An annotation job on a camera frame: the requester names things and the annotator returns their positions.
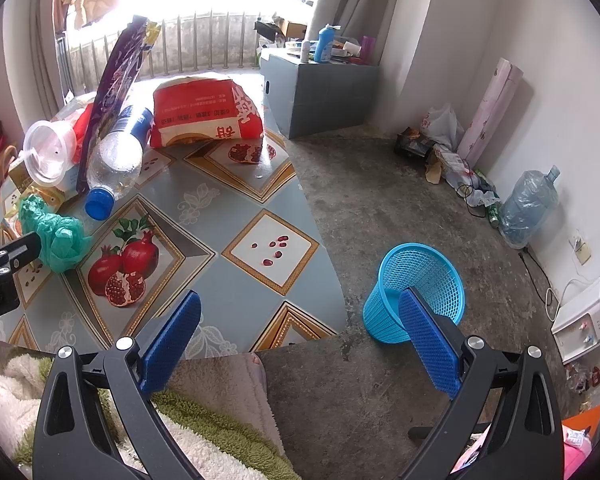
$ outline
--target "red snack bag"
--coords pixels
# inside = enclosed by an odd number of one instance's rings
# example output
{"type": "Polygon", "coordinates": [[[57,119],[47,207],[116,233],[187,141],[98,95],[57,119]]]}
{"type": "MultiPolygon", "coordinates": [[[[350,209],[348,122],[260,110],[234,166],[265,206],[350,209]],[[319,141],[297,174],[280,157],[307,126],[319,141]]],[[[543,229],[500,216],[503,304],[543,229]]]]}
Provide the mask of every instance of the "red snack bag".
{"type": "Polygon", "coordinates": [[[253,101],[232,79],[183,77],[154,92],[152,148],[198,139],[257,139],[262,119],[253,101]]]}

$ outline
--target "orange object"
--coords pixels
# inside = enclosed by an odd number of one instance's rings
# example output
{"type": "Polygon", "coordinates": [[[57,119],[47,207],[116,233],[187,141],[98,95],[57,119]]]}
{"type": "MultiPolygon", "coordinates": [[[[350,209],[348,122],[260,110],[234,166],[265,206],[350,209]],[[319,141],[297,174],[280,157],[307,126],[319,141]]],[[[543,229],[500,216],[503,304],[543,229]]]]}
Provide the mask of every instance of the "orange object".
{"type": "Polygon", "coordinates": [[[600,405],[582,412],[579,415],[567,418],[562,422],[572,430],[586,430],[589,428],[589,438],[595,444],[600,437],[600,405]]]}

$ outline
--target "blue plastic basket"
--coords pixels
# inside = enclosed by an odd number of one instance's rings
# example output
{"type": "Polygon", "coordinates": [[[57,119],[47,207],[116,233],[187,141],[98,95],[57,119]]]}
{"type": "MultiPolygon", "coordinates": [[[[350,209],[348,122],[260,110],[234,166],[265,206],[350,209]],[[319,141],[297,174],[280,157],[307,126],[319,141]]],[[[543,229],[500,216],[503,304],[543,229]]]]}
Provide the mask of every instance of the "blue plastic basket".
{"type": "Polygon", "coordinates": [[[408,286],[418,290],[433,312],[460,323],[464,288],[454,266],[429,246],[402,244],[382,260],[378,281],[362,310],[365,327],[375,339],[383,343],[411,339],[398,316],[398,300],[408,286]]]}

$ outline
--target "plastic cup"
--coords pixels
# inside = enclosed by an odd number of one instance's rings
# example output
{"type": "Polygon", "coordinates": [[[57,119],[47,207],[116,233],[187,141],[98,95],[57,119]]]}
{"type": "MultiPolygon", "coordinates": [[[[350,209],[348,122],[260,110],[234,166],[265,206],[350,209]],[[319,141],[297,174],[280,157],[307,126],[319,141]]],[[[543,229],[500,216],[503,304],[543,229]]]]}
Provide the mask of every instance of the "plastic cup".
{"type": "Polygon", "coordinates": [[[72,167],[75,132],[66,121],[38,121],[24,136],[24,165],[33,181],[42,187],[60,184],[72,167]]]}

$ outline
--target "purple snack bag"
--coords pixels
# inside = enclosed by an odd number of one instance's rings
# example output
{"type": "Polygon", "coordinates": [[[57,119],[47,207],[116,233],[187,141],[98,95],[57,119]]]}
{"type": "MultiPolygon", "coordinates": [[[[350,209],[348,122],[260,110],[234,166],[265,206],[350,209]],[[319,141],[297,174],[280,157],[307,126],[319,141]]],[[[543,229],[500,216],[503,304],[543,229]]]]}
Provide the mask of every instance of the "purple snack bag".
{"type": "Polygon", "coordinates": [[[94,146],[105,137],[118,118],[129,88],[136,80],[142,61],[148,55],[160,34],[160,27],[142,16],[133,20],[116,41],[100,78],[89,125],[82,140],[82,156],[75,189],[78,193],[89,190],[87,163],[94,146]]]}

